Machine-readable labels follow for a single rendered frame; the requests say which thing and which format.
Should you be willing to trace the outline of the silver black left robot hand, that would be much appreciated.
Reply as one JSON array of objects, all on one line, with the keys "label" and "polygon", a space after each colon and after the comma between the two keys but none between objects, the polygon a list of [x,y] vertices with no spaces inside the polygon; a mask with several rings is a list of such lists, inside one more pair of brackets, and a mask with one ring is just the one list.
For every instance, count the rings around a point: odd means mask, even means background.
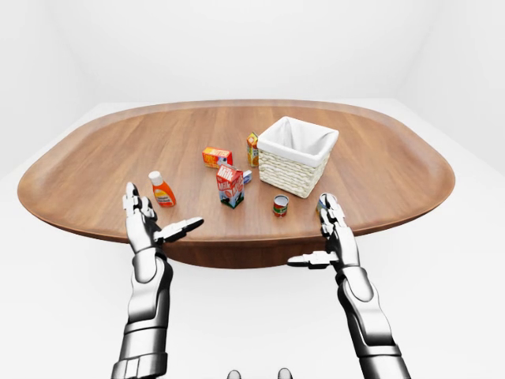
[{"label": "silver black left robot hand", "polygon": [[126,185],[122,203],[126,212],[127,236],[134,253],[160,247],[165,242],[177,241],[204,223],[202,217],[193,217],[161,228],[157,225],[158,217],[152,203],[146,196],[139,195],[132,182]]}]

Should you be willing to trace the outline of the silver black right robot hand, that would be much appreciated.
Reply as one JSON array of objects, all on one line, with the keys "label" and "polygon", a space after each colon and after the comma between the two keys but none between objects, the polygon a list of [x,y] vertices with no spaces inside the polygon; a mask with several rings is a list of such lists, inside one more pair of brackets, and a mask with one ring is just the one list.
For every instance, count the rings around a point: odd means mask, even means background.
[{"label": "silver black right robot hand", "polygon": [[287,264],[312,269],[333,265],[338,272],[346,267],[359,267],[360,258],[354,233],[346,224],[344,212],[331,193],[324,195],[326,208],[320,210],[321,234],[327,239],[325,250],[291,257]]}]

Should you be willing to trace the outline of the white woven basket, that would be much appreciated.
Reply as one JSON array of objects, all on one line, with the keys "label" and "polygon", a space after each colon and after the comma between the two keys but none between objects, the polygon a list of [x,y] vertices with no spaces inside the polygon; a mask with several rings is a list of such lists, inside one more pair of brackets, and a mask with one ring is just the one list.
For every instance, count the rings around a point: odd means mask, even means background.
[{"label": "white woven basket", "polygon": [[312,192],[339,131],[282,117],[258,136],[260,180],[298,197]]}]

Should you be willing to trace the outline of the orange sauce bottle white cap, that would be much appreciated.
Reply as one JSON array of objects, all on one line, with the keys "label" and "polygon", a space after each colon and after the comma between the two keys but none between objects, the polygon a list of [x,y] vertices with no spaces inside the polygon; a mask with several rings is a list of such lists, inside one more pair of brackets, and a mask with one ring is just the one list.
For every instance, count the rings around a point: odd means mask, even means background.
[{"label": "orange sauce bottle white cap", "polygon": [[176,205],[176,199],[170,186],[163,180],[158,171],[152,171],[148,175],[151,180],[153,193],[157,203],[161,207],[173,207]]}]

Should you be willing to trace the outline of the red white milk carton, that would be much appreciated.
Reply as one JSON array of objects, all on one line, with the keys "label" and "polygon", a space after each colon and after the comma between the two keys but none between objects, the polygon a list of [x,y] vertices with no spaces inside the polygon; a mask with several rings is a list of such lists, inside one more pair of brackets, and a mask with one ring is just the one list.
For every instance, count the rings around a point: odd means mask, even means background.
[{"label": "red white milk carton", "polygon": [[223,163],[216,174],[216,181],[219,189],[219,199],[223,204],[236,208],[244,200],[245,190],[241,170]]}]

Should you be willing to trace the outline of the red orange butter box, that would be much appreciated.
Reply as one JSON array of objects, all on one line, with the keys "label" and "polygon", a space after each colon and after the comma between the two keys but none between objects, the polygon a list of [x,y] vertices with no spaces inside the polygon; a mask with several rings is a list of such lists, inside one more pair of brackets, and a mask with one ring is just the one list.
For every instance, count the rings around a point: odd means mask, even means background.
[{"label": "red orange butter box", "polygon": [[206,167],[219,168],[223,163],[233,164],[232,151],[229,150],[206,147],[202,151],[202,156]]}]

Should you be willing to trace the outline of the orange juice carton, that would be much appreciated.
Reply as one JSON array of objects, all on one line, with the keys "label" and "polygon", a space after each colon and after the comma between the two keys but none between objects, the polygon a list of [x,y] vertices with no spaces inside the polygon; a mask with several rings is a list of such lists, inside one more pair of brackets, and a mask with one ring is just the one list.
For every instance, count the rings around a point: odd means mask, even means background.
[{"label": "orange juice carton", "polygon": [[247,137],[247,159],[250,167],[259,166],[259,150],[257,148],[258,136],[250,133]]}]

